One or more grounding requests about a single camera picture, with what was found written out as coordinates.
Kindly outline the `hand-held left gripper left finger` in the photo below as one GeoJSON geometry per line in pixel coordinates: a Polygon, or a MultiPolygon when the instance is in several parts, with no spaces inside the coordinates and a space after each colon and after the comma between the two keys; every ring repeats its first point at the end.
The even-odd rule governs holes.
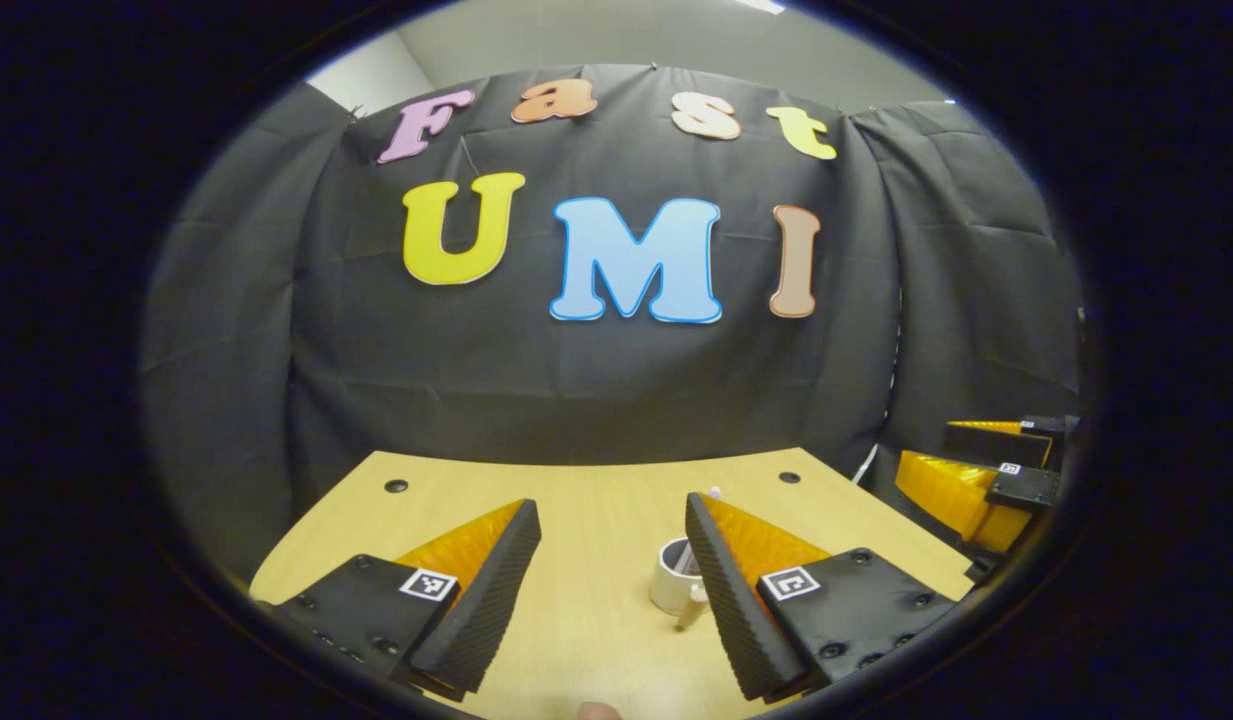
{"type": "Polygon", "coordinates": [[[482,687],[543,538],[520,498],[388,560],[348,557],[270,615],[351,669],[461,702],[482,687]]]}

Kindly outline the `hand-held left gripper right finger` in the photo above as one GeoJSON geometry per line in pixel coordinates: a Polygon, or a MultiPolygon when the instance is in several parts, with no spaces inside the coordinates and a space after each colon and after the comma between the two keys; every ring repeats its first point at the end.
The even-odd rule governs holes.
{"type": "Polygon", "coordinates": [[[686,497],[686,538],[747,700],[836,684],[954,607],[870,547],[830,554],[707,494],[686,497]]]}

